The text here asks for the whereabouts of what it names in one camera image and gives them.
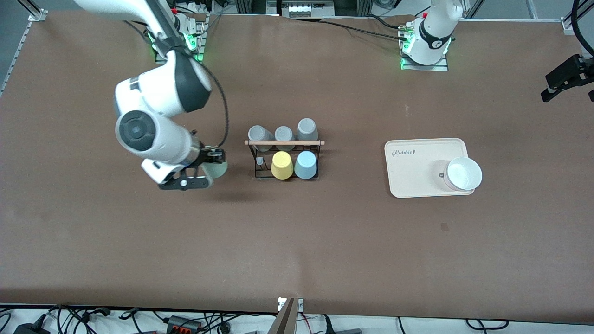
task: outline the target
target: wooden rack handle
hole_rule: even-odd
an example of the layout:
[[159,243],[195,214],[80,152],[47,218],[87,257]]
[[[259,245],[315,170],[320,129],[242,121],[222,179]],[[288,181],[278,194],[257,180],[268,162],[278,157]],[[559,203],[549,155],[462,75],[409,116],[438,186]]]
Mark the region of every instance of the wooden rack handle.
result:
[[300,145],[323,146],[323,140],[245,140],[244,145]]

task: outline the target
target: red cable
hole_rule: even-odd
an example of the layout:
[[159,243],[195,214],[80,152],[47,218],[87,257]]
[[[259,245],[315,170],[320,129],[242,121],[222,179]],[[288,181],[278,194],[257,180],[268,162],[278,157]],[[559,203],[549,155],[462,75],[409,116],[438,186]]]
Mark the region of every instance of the red cable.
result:
[[309,326],[309,321],[307,321],[307,317],[305,316],[305,313],[301,312],[301,316],[303,317],[303,320],[305,320],[305,324],[307,325],[307,328],[309,329],[309,334],[314,334],[314,332],[311,331],[311,327]]

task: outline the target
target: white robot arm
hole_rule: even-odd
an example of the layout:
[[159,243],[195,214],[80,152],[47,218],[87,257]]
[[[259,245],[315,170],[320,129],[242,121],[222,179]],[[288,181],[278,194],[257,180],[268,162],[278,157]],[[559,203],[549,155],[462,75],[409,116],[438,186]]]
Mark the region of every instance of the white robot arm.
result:
[[418,17],[407,23],[413,31],[405,34],[409,41],[402,43],[402,52],[422,65],[437,63],[446,53],[451,34],[462,18],[460,0],[431,0],[431,9],[426,18]]
[[[208,188],[227,168],[219,146],[205,147],[194,132],[170,117],[204,107],[211,92],[207,72],[175,28],[165,0],[75,0],[87,11],[118,20],[147,23],[165,65],[120,82],[114,107],[116,138],[161,189]],[[205,176],[198,177],[198,167]],[[192,168],[193,175],[186,169]]]

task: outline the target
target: white floor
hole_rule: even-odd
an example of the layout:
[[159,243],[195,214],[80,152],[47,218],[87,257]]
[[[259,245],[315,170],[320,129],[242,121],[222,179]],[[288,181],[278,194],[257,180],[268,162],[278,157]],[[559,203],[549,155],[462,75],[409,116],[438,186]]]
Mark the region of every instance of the white floor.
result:
[[[19,324],[34,323],[41,314],[46,310],[12,310],[8,311],[12,317],[6,328],[2,333],[13,333]],[[103,317],[101,315],[93,315],[89,325],[97,332],[97,334],[134,334],[138,333],[131,319],[120,320],[118,316],[123,311],[112,311],[110,316]],[[202,313],[179,313],[179,312],[158,312],[161,317],[169,317],[172,315],[186,317],[188,319],[203,317]],[[324,317],[319,314],[308,314],[311,326],[311,332],[326,332],[326,321]],[[157,333],[166,333],[167,325],[159,320],[151,312],[138,312],[135,316],[138,322],[138,327],[147,334],[152,331]],[[62,311],[61,321],[65,322],[67,312]],[[347,329],[361,329],[363,334],[401,334],[395,317],[361,317],[361,316],[332,316],[330,315],[333,328],[336,332]],[[304,321],[297,322],[296,334],[309,334],[309,330]],[[0,319],[0,327],[4,324],[6,317]],[[258,334],[266,334],[268,329],[274,321],[273,316],[241,316],[237,319],[231,320],[231,334],[244,334],[248,332],[257,331]],[[484,322],[485,326],[496,327],[501,325],[499,322]],[[481,332],[472,330],[467,327],[464,320],[458,319],[427,319],[427,318],[402,318],[402,325],[407,334],[482,334]],[[56,320],[47,317],[43,328],[50,331],[52,334],[58,333]],[[69,332],[72,332],[73,325],[70,326]],[[84,334],[86,330],[83,326],[79,326],[77,333]],[[490,330],[489,333],[497,334],[512,334],[512,333],[539,333],[539,334],[582,334],[594,333],[594,326],[575,325],[575,324],[548,324],[548,323],[525,323],[525,322],[511,322],[509,326],[503,330]]]

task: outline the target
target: light blue cup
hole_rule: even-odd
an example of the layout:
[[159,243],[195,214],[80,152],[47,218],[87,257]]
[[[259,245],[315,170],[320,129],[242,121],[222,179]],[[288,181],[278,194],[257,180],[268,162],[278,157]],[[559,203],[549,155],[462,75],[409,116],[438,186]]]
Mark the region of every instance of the light blue cup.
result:
[[297,157],[295,163],[295,174],[302,179],[311,179],[318,171],[315,163],[315,154],[311,151],[303,151]]

